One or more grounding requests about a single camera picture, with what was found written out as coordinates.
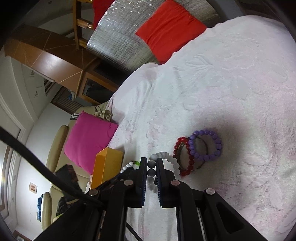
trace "magenta cushion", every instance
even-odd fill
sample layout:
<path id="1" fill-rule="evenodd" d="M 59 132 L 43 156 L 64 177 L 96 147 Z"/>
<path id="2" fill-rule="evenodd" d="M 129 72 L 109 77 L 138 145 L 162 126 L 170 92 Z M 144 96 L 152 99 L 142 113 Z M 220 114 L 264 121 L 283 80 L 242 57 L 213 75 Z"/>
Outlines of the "magenta cushion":
<path id="1" fill-rule="evenodd" d="M 83 111 L 69 134 L 65 155 L 92 174 L 97 153 L 107 147 L 117 128 L 117 124 Z"/>

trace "white blanket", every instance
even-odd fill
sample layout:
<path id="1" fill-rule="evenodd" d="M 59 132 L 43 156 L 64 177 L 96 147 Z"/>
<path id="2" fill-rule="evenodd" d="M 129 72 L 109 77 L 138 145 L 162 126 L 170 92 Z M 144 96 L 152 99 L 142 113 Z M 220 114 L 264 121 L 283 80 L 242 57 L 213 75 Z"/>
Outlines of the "white blanket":
<path id="1" fill-rule="evenodd" d="M 194 130 L 216 130 L 221 157 L 176 178 L 214 188 L 266 239 L 283 240 L 296 220 L 295 66 L 296 44 L 283 24 L 257 16 L 218 24 L 123 83 L 109 102 L 119 123 L 109 146 L 125 151 L 125 165 L 171 154 Z M 145 241 L 177 240 L 175 210 L 160 208 L 148 189 L 128 222 Z"/>

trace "wall picture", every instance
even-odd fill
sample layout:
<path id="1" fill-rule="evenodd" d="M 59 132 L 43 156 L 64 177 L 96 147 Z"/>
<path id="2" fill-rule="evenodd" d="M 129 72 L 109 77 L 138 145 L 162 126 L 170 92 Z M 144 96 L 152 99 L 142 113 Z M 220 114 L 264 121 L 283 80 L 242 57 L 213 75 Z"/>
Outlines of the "wall picture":
<path id="1" fill-rule="evenodd" d="M 37 186 L 33 183 L 30 183 L 29 190 L 33 193 L 37 193 Z"/>

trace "orange box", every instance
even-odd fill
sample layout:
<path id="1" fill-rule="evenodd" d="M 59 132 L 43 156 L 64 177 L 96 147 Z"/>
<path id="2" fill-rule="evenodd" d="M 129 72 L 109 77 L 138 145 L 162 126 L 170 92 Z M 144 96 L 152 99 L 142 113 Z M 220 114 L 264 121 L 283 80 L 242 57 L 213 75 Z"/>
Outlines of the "orange box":
<path id="1" fill-rule="evenodd" d="M 115 177 L 121 170 L 123 152 L 109 147 L 96 155 L 94 171 L 91 180 L 91 189 L 96 188 L 104 181 Z"/>

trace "purple bead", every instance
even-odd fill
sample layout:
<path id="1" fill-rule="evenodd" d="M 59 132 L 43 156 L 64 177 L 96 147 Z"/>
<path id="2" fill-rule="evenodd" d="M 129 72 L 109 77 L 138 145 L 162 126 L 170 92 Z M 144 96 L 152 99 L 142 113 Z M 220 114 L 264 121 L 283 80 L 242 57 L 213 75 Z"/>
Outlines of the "purple bead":
<path id="1" fill-rule="evenodd" d="M 214 154 L 209 155 L 209 157 L 210 157 L 211 161 L 213 161 L 213 160 L 215 160 L 217 158 Z"/>
<path id="2" fill-rule="evenodd" d="M 221 139 L 220 139 L 220 138 L 217 138 L 217 139 L 215 140 L 215 144 L 221 144 Z"/>
<path id="3" fill-rule="evenodd" d="M 198 158 L 200 155 L 198 152 L 194 153 L 194 158 Z"/>
<path id="4" fill-rule="evenodd" d="M 204 161 L 208 161 L 210 159 L 210 157 L 208 155 L 204 156 Z"/>
<path id="5" fill-rule="evenodd" d="M 221 151 L 219 151 L 219 150 L 215 150 L 215 151 L 214 151 L 214 154 L 215 154 L 215 156 L 220 156 L 220 155 L 221 155 Z"/>
<path id="6" fill-rule="evenodd" d="M 221 150 L 222 149 L 222 145 L 221 144 L 216 144 L 216 149 L 217 150 Z"/>

